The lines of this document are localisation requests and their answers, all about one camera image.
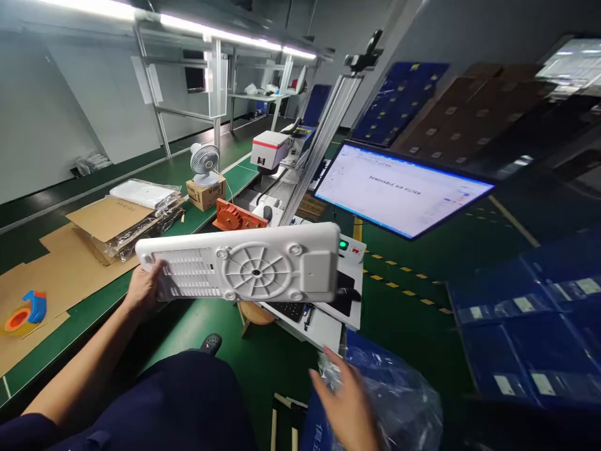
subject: white device box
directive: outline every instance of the white device box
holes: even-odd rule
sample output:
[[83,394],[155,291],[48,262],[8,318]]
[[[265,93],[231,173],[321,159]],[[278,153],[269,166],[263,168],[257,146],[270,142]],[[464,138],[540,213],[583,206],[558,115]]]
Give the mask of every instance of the white device box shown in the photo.
[[331,302],[340,229],[332,222],[141,239],[150,270],[165,261],[159,300]]
[[266,132],[257,135],[252,140],[250,162],[267,169],[273,169],[288,155],[289,135]]

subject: orange tape dispenser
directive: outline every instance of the orange tape dispenser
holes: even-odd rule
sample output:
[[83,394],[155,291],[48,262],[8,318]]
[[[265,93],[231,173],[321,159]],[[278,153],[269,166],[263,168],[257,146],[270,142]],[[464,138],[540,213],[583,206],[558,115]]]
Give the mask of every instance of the orange tape dispenser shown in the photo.
[[31,290],[22,299],[23,304],[15,309],[4,322],[2,333],[23,336],[39,326],[46,316],[46,293]]

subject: person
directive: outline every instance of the person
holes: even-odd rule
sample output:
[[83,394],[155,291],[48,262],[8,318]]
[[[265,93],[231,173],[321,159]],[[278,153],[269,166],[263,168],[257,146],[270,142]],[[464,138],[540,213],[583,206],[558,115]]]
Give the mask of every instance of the person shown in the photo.
[[[157,301],[157,276],[138,266],[125,299],[92,339],[40,391],[23,414],[0,426],[0,450],[256,450],[242,392],[229,365],[216,358],[212,334],[199,350],[165,358],[113,401],[92,426],[64,437],[101,395],[136,327]],[[331,350],[342,372],[335,395],[310,370],[334,433],[348,451],[376,451],[376,429],[360,376]]]

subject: monitor screen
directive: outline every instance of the monitor screen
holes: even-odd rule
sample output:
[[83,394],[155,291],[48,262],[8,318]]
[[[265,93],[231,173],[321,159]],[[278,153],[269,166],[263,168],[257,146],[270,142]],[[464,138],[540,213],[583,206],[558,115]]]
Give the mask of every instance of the monitor screen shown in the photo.
[[414,239],[493,187],[344,144],[315,197]]

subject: ceiling light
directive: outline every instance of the ceiling light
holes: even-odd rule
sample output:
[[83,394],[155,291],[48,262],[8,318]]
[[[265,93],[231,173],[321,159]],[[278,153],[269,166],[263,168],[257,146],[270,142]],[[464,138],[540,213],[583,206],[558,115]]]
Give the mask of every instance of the ceiling light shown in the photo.
[[241,36],[239,34],[229,33],[227,31],[219,30],[217,28],[211,28],[208,26],[204,26],[201,24],[197,24],[194,22],[186,21],[183,19],[178,19],[173,16],[169,16],[167,14],[161,14],[161,23],[164,26],[178,28],[186,31],[191,31],[193,33],[199,34],[209,34],[211,36],[215,36],[216,38],[224,39],[226,41],[233,41],[240,44],[251,45],[255,47],[260,47],[268,50],[276,50],[281,51],[282,46],[279,44],[271,43],[265,39],[255,39],[249,38],[248,36]]
[[294,56],[300,56],[301,58],[309,58],[310,60],[315,59],[314,54],[296,50],[296,49],[293,49],[292,47],[284,47],[283,52],[294,55]]
[[125,3],[111,0],[38,0],[42,3],[76,9],[85,13],[132,21],[135,8]]

